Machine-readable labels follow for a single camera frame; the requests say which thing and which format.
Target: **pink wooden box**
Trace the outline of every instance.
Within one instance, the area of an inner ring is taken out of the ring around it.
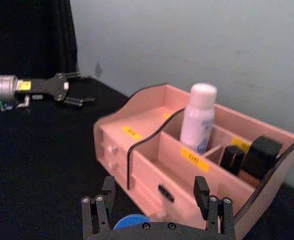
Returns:
[[[167,84],[136,92],[123,108],[94,124],[96,158],[145,215],[202,229],[206,222],[194,199],[193,184],[195,176],[204,176],[211,195],[233,200],[240,240],[283,182],[294,159],[294,134],[216,104],[208,150],[198,155],[179,142],[188,100],[188,92]],[[283,147],[277,164],[254,187],[219,163],[226,146],[245,148],[261,135]],[[161,194],[159,186],[174,196],[174,202]]]

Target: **yellow sticker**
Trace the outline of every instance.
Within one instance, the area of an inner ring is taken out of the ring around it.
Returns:
[[[171,114],[164,113],[163,116],[168,119],[168,118],[170,118]]]
[[[250,148],[249,143],[244,142],[243,140],[240,140],[240,139],[238,139],[236,137],[232,138],[231,144],[240,147],[245,153],[247,153],[249,151],[249,148]]]
[[[135,140],[139,140],[142,138],[140,134],[137,134],[135,131],[133,131],[128,126],[123,126],[122,130],[125,131],[127,134],[129,134],[131,137],[133,137]]]
[[[19,80],[17,90],[18,91],[29,91],[29,90],[31,90],[31,81]]]
[[[188,148],[182,147],[180,153],[185,159],[191,161],[193,164],[195,164],[204,172],[209,171],[209,164],[207,164],[204,160],[202,160],[197,155],[193,154]]]

